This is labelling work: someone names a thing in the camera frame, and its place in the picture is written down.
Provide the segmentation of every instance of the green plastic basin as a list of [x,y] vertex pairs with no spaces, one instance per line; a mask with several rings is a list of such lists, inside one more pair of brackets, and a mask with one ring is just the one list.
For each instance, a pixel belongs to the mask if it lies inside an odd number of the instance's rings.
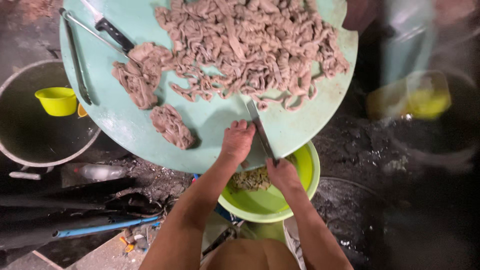
[[[311,200],[320,180],[320,161],[317,151],[309,141],[293,154],[297,159],[296,167],[300,181]],[[228,184],[218,198],[218,202],[230,213],[252,222],[277,222],[293,216],[282,193],[273,185],[267,190],[235,192]]]

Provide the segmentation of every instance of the concrete floor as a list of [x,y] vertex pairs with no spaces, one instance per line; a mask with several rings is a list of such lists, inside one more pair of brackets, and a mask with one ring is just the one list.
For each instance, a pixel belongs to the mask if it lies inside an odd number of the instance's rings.
[[[32,11],[38,7],[32,6],[31,3],[37,2],[46,3],[44,6],[40,5],[43,7],[41,12]],[[61,0],[0,0],[2,7],[0,9],[0,56],[3,63],[0,66],[0,82],[30,63],[58,57],[60,46],[57,10],[60,4]],[[443,205],[438,201],[429,201],[434,198],[425,198],[420,196],[419,192],[428,194],[432,187],[441,186],[440,183],[456,181],[459,175],[473,170],[470,159],[475,151],[463,153],[463,156],[455,156],[455,162],[451,162],[452,159],[448,156],[439,160],[428,158],[433,157],[432,153],[469,148],[473,144],[472,139],[471,137],[463,138],[462,144],[452,143],[451,138],[448,137],[437,140],[439,137],[443,138],[439,134],[445,133],[445,125],[439,124],[443,119],[432,123],[416,120],[370,122],[365,118],[364,113],[365,89],[368,88],[363,87],[357,77],[354,77],[338,111],[325,128],[312,139],[320,157],[322,176],[339,177],[354,181],[357,185],[333,178],[322,178],[312,203],[327,222],[356,269],[379,266],[388,268],[385,267],[388,265],[386,258],[389,263],[404,264],[401,259],[398,259],[400,257],[392,255],[392,252],[397,249],[390,244],[396,243],[396,247],[402,246],[402,242],[395,238],[395,234],[400,235],[398,228],[404,226],[399,219],[393,217],[398,217],[401,213],[402,221],[412,221],[415,220],[412,217],[418,218],[418,212],[415,212],[415,215],[405,213],[414,212],[416,207],[428,209],[427,206],[430,203],[437,206]],[[421,150],[426,153],[426,156],[405,150],[404,147],[395,143],[398,139],[409,147],[423,147]],[[190,185],[192,179],[191,174],[163,168],[132,155],[106,163],[125,166],[129,168],[128,175],[137,178],[137,186],[122,194],[139,192],[152,200],[164,200],[170,194],[178,196]],[[455,171],[458,168],[464,168],[464,170]],[[441,198],[444,198],[449,191],[451,192],[451,188],[447,185],[445,190],[436,190],[436,194],[442,194]],[[455,206],[463,203],[463,201],[456,201],[456,197],[448,197],[447,201],[453,207],[449,209],[455,209]],[[448,212],[452,214],[452,220],[458,218],[453,210],[445,209],[446,206],[436,209],[434,213],[443,215]],[[400,225],[392,229],[392,224]],[[440,242],[446,250],[449,243],[451,242]],[[421,253],[422,245],[418,242],[417,244],[417,251]],[[109,252],[114,253],[113,258],[119,258],[119,265],[115,264],[116,267],[110,269],[138,268],[139,259],[136,258],[133,263],[132,259],[128,258],[130,259],[128,263],[121,256],[122,251],[117,240],[112,239],[111,245]],[[446,264],[454,265],[456,260],[460,260],[459,258],[469,258],[470,244],[464,243],[464,246],[466,248],[458,248],[455,255],[439,252],[438,254],[442,254],[438,257],[439,261],[444,259]],[[95,251],[89,254],[88,258],[83,258],[81,260],[83,262],[79,261],[75,264],[75,268],[72,269],[91,269],[92,266],[87,266],[87,262],[90,263],[102,257],[104,257],[102,253]],[[427,269],[419,267],[424,266],[422,262],[419,260],[411,264],[410,268],[413,265],[417,266],[413,268]],[[103,269],[100,267],[105,265],[103,263],[103,261],[99,262],[97,266]],[[13,262],[7,269],[51,269],[49,266],[30,253],[21,260]]]

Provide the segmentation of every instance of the yellow bowl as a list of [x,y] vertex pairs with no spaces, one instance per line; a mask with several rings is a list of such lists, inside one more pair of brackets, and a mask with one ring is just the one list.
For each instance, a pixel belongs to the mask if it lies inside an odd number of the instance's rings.
[[[320,181],[318,153],[310,141],[293,152],[297,160],[297,172],[303,188],[311,200]],[[218,202],[230,213],[244,220],[257,223],[282,221],[293,216],[293,212],[282,193],[271,185],[267,190],[236,191],[230,184],[225,187]]]
[[67,116],[77,111],[77,97],[71,88],[44,88],[35,92],[35,97],[49,115]]

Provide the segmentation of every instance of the knife handle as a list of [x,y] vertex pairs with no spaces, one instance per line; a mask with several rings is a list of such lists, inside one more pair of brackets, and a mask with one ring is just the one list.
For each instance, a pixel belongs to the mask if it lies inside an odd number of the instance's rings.
[[105,18],[98,21],[95,25],[95,29],[98,31],[105,30],[118,44],[121,45],[121,48],[125,53],[128,53],[134,47],[134,44]]

